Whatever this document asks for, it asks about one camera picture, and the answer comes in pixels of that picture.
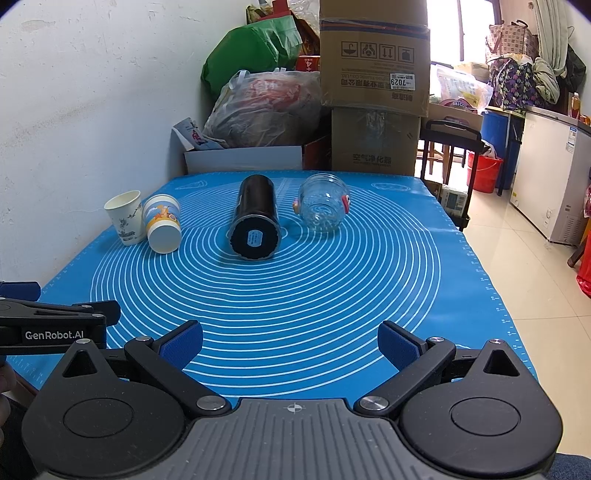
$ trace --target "green bag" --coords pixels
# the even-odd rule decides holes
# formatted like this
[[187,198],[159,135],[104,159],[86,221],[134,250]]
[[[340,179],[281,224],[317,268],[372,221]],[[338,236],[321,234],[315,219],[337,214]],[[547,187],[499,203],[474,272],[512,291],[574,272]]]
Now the green bag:
[[301,37],[291,15],[261,20],[230,30],[211,52],[201,73],[213,99],[240,70],[272,72],[293,69],[301,50]]

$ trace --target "table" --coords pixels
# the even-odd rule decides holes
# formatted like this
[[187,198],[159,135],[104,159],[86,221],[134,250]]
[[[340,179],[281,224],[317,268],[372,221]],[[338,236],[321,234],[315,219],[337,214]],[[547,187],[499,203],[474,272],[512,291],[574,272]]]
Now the table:
[[[198,319],[204,346],[186,372],[233,403],[250,396],[352,404],[396,373],[376,344],[384,320],[460,348],[505,338],[535,374],[488,275],[419,179],[338,174],[350,187],[351,213],[337,232],[320,234],[291,208],[310,172],[266,174],[282,230],[272,259],[240,260],[226,238],[248,173],[186,176],[159,190],[181,205],[177,252],[124,247],[109,228],[45,286],[41,301],[118,300],[112,348]],[[58,359],[9,361],[39,388]]]

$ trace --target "white paper cup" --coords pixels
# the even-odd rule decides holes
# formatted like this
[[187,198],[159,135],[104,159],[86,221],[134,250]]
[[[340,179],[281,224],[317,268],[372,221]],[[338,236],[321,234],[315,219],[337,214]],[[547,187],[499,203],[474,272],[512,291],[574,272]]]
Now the white paper cup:
[[146,238],[140,196],[139,190],[132,190],[105,203],[105,210],[111,217],[117,235],[126,246],[138,244]]
[[170,195],[155,195],[144,205],[144,223],[148,242],[156,253],[169,254],[181,244],[181,207]]

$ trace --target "barcode label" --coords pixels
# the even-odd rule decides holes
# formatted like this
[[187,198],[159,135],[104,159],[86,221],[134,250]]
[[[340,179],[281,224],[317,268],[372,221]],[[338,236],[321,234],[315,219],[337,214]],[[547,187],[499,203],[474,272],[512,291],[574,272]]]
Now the barcode label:
[[391,73],[390,88],[392,90],[415,90],[414,74],[412,73]]

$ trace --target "white chest freezer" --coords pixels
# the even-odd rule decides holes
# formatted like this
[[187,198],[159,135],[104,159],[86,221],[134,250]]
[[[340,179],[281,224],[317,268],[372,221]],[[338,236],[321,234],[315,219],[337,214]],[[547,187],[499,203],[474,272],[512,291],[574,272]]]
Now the white chest freezer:
[[511,203],[551,242],[578,245],[591,183],[591,127],[530,107]]

